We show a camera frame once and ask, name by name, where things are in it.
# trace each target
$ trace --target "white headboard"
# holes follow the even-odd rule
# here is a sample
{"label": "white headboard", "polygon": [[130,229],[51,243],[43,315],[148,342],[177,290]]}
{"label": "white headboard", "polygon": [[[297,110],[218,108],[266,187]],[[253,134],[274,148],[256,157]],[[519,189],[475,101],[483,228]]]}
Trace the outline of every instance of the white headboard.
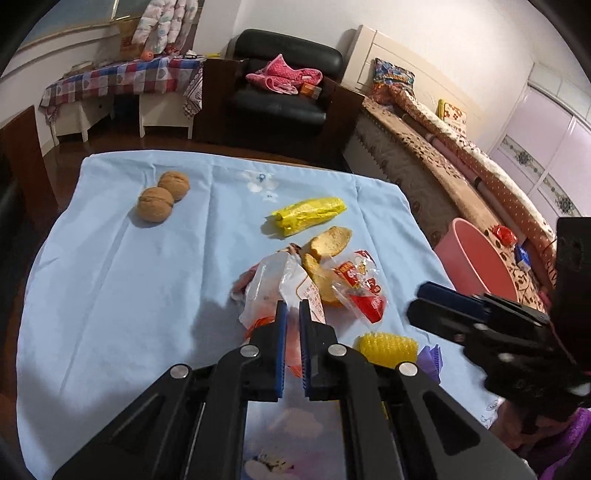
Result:
{"label": "white headboard", "polygon": [[388,61],[414,73],[414,93],[419,102],[427,105],[433,112],[437,110],[441,98],[456,105],[467,114],[468,138],[477,138],[480,135],[484,121],[477,104],[440,70],[415,52],[376,30],[360,25],[349,55],[349,63],[343,76],[344,84],[362,93],[369,93],[373,83],[375,59]]}

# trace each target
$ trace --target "pillow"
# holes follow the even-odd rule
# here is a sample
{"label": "pillow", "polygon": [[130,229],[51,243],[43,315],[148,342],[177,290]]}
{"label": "pillow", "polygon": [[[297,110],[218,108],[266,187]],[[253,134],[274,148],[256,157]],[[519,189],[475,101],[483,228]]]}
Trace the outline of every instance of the pillow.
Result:
{"label": "pillow", "polygon": [[414,73],[392,65],[391,63],[375,59],[374,84],[371,99],[380,105],[393,105],[392,93],[405,90],[414,97]]}
{"label": "pillow", "polygon": [[466,112],[441,99],[437,105],[437,116],[461,136],[466,136]]}

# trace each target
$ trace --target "yellow plastic bag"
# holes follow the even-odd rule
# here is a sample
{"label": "yellow plastic bag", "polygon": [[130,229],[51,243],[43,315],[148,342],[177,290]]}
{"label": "yellow plastic bag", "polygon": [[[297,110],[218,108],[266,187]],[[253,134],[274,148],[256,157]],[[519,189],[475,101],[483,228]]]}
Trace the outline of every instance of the yellow plastic bag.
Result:
{"label": "yellow plastic bag", "polygon": [[275,223],[283,231],[283,235],[290,236],[312,225],[328,222],[346,209],[343,200],[330,197],[304,200],[277,210],[272,215],[275,216]]}

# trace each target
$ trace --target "purple cloth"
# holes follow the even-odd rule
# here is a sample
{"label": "purple cloth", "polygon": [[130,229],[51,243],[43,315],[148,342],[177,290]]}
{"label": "purple cloth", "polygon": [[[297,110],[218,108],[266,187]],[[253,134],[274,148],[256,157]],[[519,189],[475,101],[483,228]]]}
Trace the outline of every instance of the purple cloth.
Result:
{"label": "purple cloth", "polygon": [[557,435],[555,442],[532,449],[527,456],[530,466],[537,470],[536,466],[548,465],[548,467],[543,468],[540,480],[552,480],[554,478],[556,470],[568,461],[590,425],[591,411],[580,408],[572,424],[563,433]]}

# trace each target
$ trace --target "checkered tablecloth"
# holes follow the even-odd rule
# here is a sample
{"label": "checkered tablecloth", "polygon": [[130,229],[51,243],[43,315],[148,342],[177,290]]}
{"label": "checkered tablecloth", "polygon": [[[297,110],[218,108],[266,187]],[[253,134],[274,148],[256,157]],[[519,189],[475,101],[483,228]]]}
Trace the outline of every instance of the checkered tablecloth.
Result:
{"label": "checkered tablecloth", "polygon": [[43,92],[41,107],[48,121],[56,119],[58,107],[89,97],[131,93],[182,92],[187,97],[185,114],[201,110],[201,88],[205,57],[152,61],[134,60],[84,72],[58,80]]}

